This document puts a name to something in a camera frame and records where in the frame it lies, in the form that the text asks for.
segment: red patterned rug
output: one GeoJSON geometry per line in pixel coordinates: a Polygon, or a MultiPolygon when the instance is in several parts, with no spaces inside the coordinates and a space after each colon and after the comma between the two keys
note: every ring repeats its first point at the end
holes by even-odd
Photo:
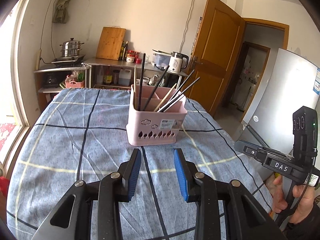
{"type": "Polygon", "coordinates": [[[0,151],[4,145],[5,140],[9,137],[10,133],[13,131],[15,127],[15,123],[0,124],[0,151]]]}

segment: cutting board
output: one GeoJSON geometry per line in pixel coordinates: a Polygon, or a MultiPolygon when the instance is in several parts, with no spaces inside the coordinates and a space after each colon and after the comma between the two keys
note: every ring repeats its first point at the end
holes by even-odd
{"type": "Polygon", "coordinates": [[[103,27],[96,57],[118,60],[125,31],[122,28],[103,27]]]}

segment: human hand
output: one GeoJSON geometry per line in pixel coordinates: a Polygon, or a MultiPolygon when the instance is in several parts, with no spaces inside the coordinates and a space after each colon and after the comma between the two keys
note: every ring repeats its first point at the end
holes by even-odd
{"type": "MultiPolygon", "coordinates": [[[[275,194],[273,196],[272,210],[275,213],[280,213],[282,210],[286,209],[288,203],[284,199],[284,194],[282,191],[282,176],[277,177],[273,184],[276,185],[275,194]]],[[[306,185],[295,185],[292,190],[292,195],[295,198],[301,196],[306,185]]],[[[295,213],[290,218],[289,222],[298,224],[304,220],[311,212],[313,208],[313,200],[315,198],[314,187],[308,186],[306,192],[304,193],[302,199],[300,200],[295,213]]]]}

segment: electric kettle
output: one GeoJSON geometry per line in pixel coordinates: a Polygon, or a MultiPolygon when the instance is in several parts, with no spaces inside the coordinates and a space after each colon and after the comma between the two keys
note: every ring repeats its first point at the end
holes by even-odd
{"type": "Polygon", "coordinates": [[[169,71],[179,73],[182,69],[185,69],[188,66],[189,57],[187,55],[172,52],[170,61],[169,61],[169,71]],[[183,58],[186,59],[186,64],[182,67],[183,58]]]}

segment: silver bolt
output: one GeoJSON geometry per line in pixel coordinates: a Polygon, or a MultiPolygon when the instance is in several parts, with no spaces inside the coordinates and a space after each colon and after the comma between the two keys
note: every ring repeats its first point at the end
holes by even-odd
{"type": "Polygon", "coordinates": [[[231,181],[231,185],[234,187],[240,187],[241,183],[239,180],[234,179],[233,181],[231,181]]]}
{"type": "Polygon", "coordinates": [[[112,179],[117,179],[117,178],[119,178],[120,177],[120,173],[119,172],[113,172],[113,173],[111,173],[111,178],[112,179]]]}
{"type": "Polygon", "coordinates": [[[75,182],[75,186],[76,187],[81,187],[83,185],[83,180],[77,180],[76,182],[75,182]]]}
{"type": "Polygon", "coordinates": [[[204,178],[204,173],[202,173],[202,172],[196,172],[195,177],[196,177],[197,179],[203,179],[203,178],[204,178]]]}

